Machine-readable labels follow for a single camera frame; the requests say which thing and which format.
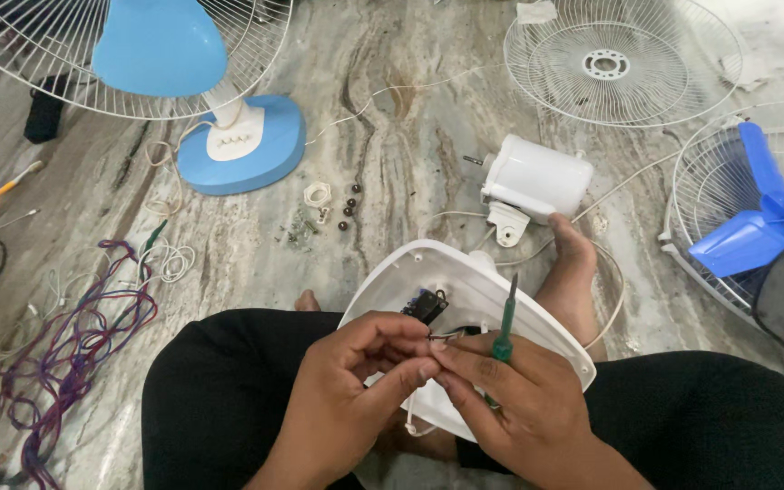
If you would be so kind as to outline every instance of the white motor housing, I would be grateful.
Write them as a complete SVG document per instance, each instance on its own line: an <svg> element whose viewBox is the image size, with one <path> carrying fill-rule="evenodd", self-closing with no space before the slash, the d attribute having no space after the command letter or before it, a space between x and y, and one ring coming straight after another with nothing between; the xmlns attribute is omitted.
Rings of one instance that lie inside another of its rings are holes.
<svg viewBox="0 0 784 490"><path fill-rule="evenodd" d="M467 326L501 328L510 281L495 272L484 252L471 255L435 240L415 240L386 257L355 293L338 328L372 309L400 311L420 289L443 289L450 305L430 324L442 334ZM583 391L595 378L595 364L576 339L530 296L517 290L512 332L558 352L579 375ZM382 377L369 377L371 385ZM452 406L440 384L429 380L414 393L413 413L466 440L475 441L462 416ZM407 409L407 402L402 408Z"/></svg>
<svg viewBox="0 0 784 490"><path fill-rule="evenodd" d="M517 244L529 220L545 225L552 213L571 217L594 172L589 162L515 134L508 134L501 151L488 155L485 164L489 175L480 195L490 205L488 221L497 226L498 243L505 247Z"/></svg>

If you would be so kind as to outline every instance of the blue fan base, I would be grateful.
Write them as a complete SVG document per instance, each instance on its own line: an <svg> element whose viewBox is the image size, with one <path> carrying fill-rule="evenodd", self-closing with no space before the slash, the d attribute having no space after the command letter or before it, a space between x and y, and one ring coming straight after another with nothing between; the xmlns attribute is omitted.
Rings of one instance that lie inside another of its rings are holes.
<svg viewBox="0 0 784 490"><path fill-rule="evenodd" d="M256 150L236 160L217 162L207 155L210 127L204 125L180 146L180 175L202 194L230 195L267 186L292 172L304 154L304 116L291 99L258 95L244 100L249 106L265 108L265 126ZM200 120L214 122L216 118L208 113Z"/></svg>

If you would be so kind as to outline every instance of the hand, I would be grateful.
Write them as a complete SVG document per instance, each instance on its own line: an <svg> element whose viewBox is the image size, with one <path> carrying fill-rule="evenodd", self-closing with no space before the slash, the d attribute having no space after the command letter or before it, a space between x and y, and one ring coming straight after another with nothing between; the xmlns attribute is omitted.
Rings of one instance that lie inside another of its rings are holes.
<svg viewBox="0 0 784 490"><path fill-rule="evenodd" d="M496 333L431 343L444 371L435 376L492 459L534 485L651 488L589 426L577 373L567 359L510 336L510 364L491 358ZM477 385L500 404L492 410Z"/></svg>
<svg viewBox="0 0 784 490"><path fill-rule="evenodd" d="M416 318L372 311L311 345L274 447L247 488L324 488L349 473L398 406L440 373L428 333ZM378 371L386 375L365 389Z"/></svg>

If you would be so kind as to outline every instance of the table fan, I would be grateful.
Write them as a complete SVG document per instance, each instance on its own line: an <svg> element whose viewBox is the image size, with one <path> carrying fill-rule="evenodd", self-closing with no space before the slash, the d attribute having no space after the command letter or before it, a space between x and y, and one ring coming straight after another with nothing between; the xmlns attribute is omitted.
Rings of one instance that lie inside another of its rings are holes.
<svg viewBox="0 0 784 490"><path fill-rule="evenodd" d="M765 155L769 160L760 161ZM777 209L769 201L783 204ZM738 110L698 130L681 151L662 250L755 324L752 306L767 273L762 266L784 250L783 209L784 102Z"/></svg>
<svg viewBox="0 0 784 490"><path fill-rule="evenodd" d="M180 174L204 194L245 192L304 152L292 100L242 97L277 56L291 10L291 0L0 0L0 69L100 113L203 114L209 124L180 146Z"/></svg>
<svg viewBox="0 0 784 490"><path fill-rule="evenodd" d="M556 17L517 18L505 38L508 71L539 106L585 123L657 127L703 114L735 89L738 40L690 0L554 4Z"/></svg>

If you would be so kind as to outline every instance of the yellow pencil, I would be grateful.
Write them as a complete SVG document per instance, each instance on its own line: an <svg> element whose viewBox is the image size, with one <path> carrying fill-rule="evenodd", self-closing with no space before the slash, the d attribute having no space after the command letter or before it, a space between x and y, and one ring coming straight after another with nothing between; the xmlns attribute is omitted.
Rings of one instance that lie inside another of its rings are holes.
<svg viewBox="0 0 784 490"><path fill-rule="evenodd" d="M38 172L42 168L44 168L44 162L40 161L29 165L26 170L20 172L20 174L16 176L16 179L0 187L0 196L16 187L16 185L19 184L26 175L32 172Z"/></svg>

